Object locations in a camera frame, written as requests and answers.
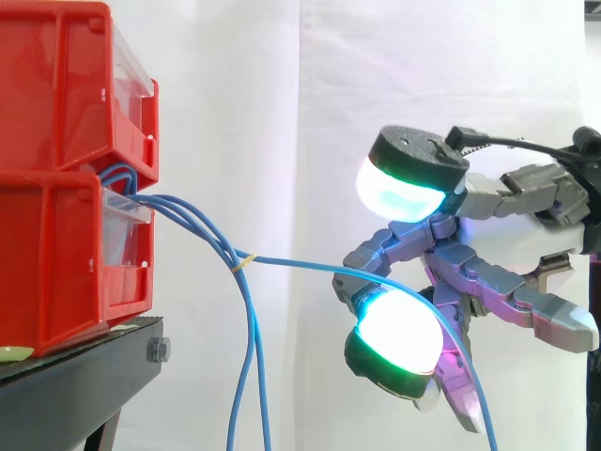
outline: metal bolt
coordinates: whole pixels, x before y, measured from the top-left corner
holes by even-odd
[[[149,362],[164,364],[171,355],[171,340],[167,337],[150,338],[146,357]]]

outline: white light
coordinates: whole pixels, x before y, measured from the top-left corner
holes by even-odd
[[[357,176],[357,191],[365,206],[393,221],[417,223],[440,207],[445,194],[397,180],[365,159]]]
[[[429,374],[442,353],[442,330],[428,308],[399,290],[375,297],[358,324],[359,337],[391,364]]]

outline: blue cable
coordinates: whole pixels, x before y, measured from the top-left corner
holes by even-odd
[[[179,199],[178,199],[178,201],[179,201],[178,203],[180,205],[186,205],[186,204],[190,205],[185,201],[181,201]],[[166,211],[160,211],[160,210],[158,210],[158,211],[163,214],[166,213]],[[167,216],[169,219],[176,222],[180,226],[183,226],[187,230],[191,231],[195,235],[199,236],[203,240],[205,239],[206,232],[198,233],[198,229],[196,228],[196,226],[194,226],[195,221],[191,222],[189,220],[189,216],[188,216],[188,218],[186,218],[186,216],[180,215],[181,218],[177,218],[176,215],[171,212],[169,212],[169,214],[165,214],[165,216]],[[223,242],[215,242],[215,244],[217,246],[221,246],[223,248],[226,247],[225,243],[223,243]],[[249,255],[248,253],[240,251],[238,249],[235,249],[234,252],[239,257],[247,257]],[[470,375],[471,380],[473,381],[473,383],[475,385],[476,394],[480,401],[480,405],[481,405],[481,409],[482,409],[482,413],[483,413],[483,417],[484,417],[484,421],[485,421],[486,435],[488,438],[488,443],[489,443],[490,449],[491,449],[491,451],[498,451],[494,428],[492,425],[492,420],[490,417],[490,411],[488,409],[488,404],[486,403],[484,389],[482,388],[482,384],[480,383],[478,375],[476,374],[476,370],[473,366],[470,355],[468,354],[468,351],[466,350],[465,346],[463,345],[461,338],[457,335],[457,333],[455,332],[453,327],[448,323],[447,319],[440,313],[440,311],[433,304],[428,302],[424,297],[422,297],[415,291],[405,287],[404,285],[402,285],[398,282],[395,282],[394,280],[388,279],[386,277],[381,277],[381,276],[378,276],[378,275],[375,275],[375,274],[372,274],[369,272],[355,270],[353,268],[332,266],[332,265],[323,265],[323,264],[312,263],[312,262],[307,262],[307,261],[290,260],[290,259],[285,259],[285,258],[271,258],[271,257],[257,257],[254,259],[254,261],[256,261],[258,263],[265,263],[265,264],[270,264],[270,265],[287,266],[287,267],[293,267],[293,268],[304,268],[304,269],[323,271],[323,272],[337,272],[337,273],[341,273],[341,274],[357,276],[357,277],[360,277],[360,278],[363,278],[366,280],[376,282],[381,285],[397,288],[401,291],[406,292],[407,294],[411,295],[412,297],[416,298],[418,301],[420,301],[424,305],[426,305],[426,307],[429,308],[430,311],[438,319],[438,321],[440,322],[442,327],[444,327],[444,329],[447,331],[449,336],[453,339],[455,346],[457,347],[457,350],[459,351],[460,356],[462,357],[464,363],[466,364],[466,369],[468,371],[468,374]]]
[[[121,172],[120,174],[115,174],[114,176],[108,177],[106,179],[101,179],[100,182],[102,186],[109,187],[113,183],[117,183],[118,181],[126,180],[125,183],[125,193],[131,194],[131,174],[129,172]]]
[[[169,217],[172,220],[176,220],[176,215],[169,210],[175,211],[181,218],[181,222],[183,224],[187,224],[188,230],[192,233],[196,234],[203,240],[207,241],[211,247],[220,255],[225,264],[231,270],[234,267],[238,266],[239,258],[236,254],[234,248],[229,244],[229,241],[225,238],[225,236],[219,231],[219,229],[206,217],[203,215],[201,211],[197,211],[195,214],[201,217],[201,219],[206,219],[206,224],[216,236],[219,237],[219,241],[215,241],[207,231],[188,214],[183,208],[179,205],[174,205],[174,203],[170,200],[166,200],[164,197],[170,196],[154,196],[154,195],[130,195],[129,199],[134,200],[136,202],[143,202],[148,204],[153,209],[159,211],[165,216]],[[236,281],[239,285],[240,292],[242,293],[242,297],[246,304],[247,309],[247,326],[248,326],[248,342],[247,342],[247,350],[244,358],[244,364],[242,365],[242,370],[239,376],[238,386],[236,388],[236,394],[234,396],[234,402],[232,405],[232,412],[230,414],[228,432],[227,432],[227,444],[226,449],[228,451],[232,451],[234,449],[234,436],[236,430],[236,423],[238,420],[239,407],[242,400],[242,394],[244,391],[244,384],[246,382],[248,373],[250,371],[251,363],[253,360],[253,347],[256,348],[257,355],[257,372],[259,379],[259,399],[260,399],[260,408],[261,408],[261,418],[262,418],[262,428],[263,428],[263,442],[265,445],[266,451],[271,450],[271,438],[270,438],[270,423],[269,423],[269,413],[268,413],[268,401],[267,401],[267,384],[266,384],[266,375],[265,375],[265,357],[263,354],[263,342],[261,338],[261,333],[258,326],[258,320],[256,319],[256,315],[254,313],[250,289],[248,287],[248,283],[246,281],[246,277],[244,275],[243,270],[239,270],[234,273]]]
[[[136,194],[138,192],[138,173],[135,172],[129,164],[126,163],[115,163],[107,166],[104,170],[98,173],[98,177],[100,180],[106,179],[111,173],[115,172],[119,169],[125,169],[131,175],[131,185],[130,189],[127,191],[127,194]]]

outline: white fabric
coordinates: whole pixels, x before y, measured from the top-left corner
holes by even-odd
[[[299,1],[110,2],[161,86],[161,183],[151,191],[192,201],[239,248],[337,263],[385,226],[354,192],[384,124],[465,124],[550,145],[581,125],[579,2]],[[224,449],[246,336],[241,298],[206,245],[163,219],[156,262],[152,313],[165,316],[173,355],[123,410],[115,450]],[[560,294],[582,302],[586,264],[575,264]],[[274,449],[486,449],[444,399],[420,414],[351,374],[342,350],[354,320],[329,275],[247,273]],[[394,275],[427,284],[418,262]],[[473,321],[470,337],[501,450],[584,449],[585,356],[492,317]],[[237,449],[254,451],[255,372],[247,390]]]

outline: red plastic drawer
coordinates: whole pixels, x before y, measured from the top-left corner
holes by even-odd
[[[158,86],[91,2],[0,2],[0,170],[158,179]]]
[[[151,308],[154,216],[127,202],[92,174],[0,173],[0,346],[43,355]]]

